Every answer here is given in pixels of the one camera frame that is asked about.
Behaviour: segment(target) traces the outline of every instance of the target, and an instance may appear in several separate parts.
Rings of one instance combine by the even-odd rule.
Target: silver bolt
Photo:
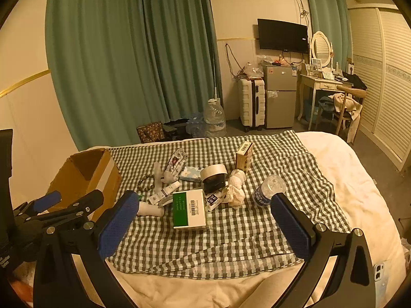
[[[360,237],[364,235],[364,233],[362,232],[362,230],[360,228],[355,228],[354,229],[354,234],[357,235],[357,236],[360,236]]]
[[[94,222],[92,221],[87,221],[85,224],[83,224],[83,228],[85,230],[90,230],[94,227]]]
[[[325,224],[323,224],[323,223],[317,223],[317,224],[315,225],[315,227],[317,228],[317,230],[318,230],[319,232],[325,232],[325,231],[327,230],[327,226],[326,226]]]
[[[53,234],[55,232],[55,228],[53,226],[47,228],[46,233],[47,234]]]

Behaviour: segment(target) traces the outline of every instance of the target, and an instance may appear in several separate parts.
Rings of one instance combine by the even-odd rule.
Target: suitcase
[[[263,80],[239,81],[240,119],[246,132],[252,127],[261,130],[266,118],[266,90]]]

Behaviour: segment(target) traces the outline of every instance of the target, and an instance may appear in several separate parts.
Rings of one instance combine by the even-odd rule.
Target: green label
[[[188,226],[185,192],[173,194],[173,223],[174,227]]]

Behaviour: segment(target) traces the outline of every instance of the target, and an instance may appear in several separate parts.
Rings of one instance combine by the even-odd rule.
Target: gray refrigerator
[[[297,75],[294,74],[291,66],[265,66],[266,128],[293,127],[297,98]],[[270,97],[269,91],[276,91],[278,96]]]

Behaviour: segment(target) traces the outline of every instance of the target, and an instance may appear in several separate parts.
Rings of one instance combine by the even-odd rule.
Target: black tv screen
[[[258,19],[260,48],[308,54],[306,25]]]

